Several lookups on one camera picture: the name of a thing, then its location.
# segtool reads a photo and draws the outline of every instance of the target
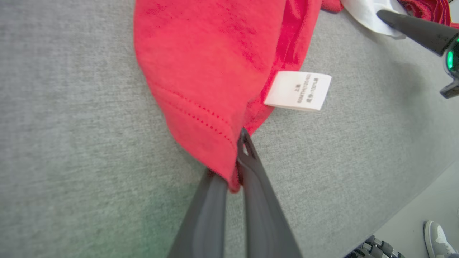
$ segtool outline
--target red cloth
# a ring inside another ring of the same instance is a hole
[[[320,0],[136,1],[137,61],[170,132],[232,191],[241,127],[252,134],[272,112],[263,101],[274,75],[299,70],[320,7]]]
[[[399,2],[414,17],[459,28],[459,23],[451,22],[448,0],[399,0]]]

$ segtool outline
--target white label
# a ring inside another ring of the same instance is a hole
[[[331,76],[326,74],[280,71],[264,104],[297,110],[320,110],[330,82]]]

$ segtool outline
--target floor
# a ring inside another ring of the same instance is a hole
[[[375,236],[406,258],[428,258],[423,224],[438,222],[448,241],[459,249],[459,160],[384,224]]]

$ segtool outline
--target gray sneaker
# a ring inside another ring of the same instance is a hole
[[[442,227],[431,220],[424,225],[424,240],[429,258],[459,257],[458,252],[448,243]]]

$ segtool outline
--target gray fabric surface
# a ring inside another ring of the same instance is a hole
[[[133,49],[133,0],[0,2],[0,257],[165,257],[204,167],[174,142]],[[459,99],[409,39],[321,12],[320,112],[253,141],[304,257],[342,257],[454,158]],[[243,257],[242,194],[225,257]]]

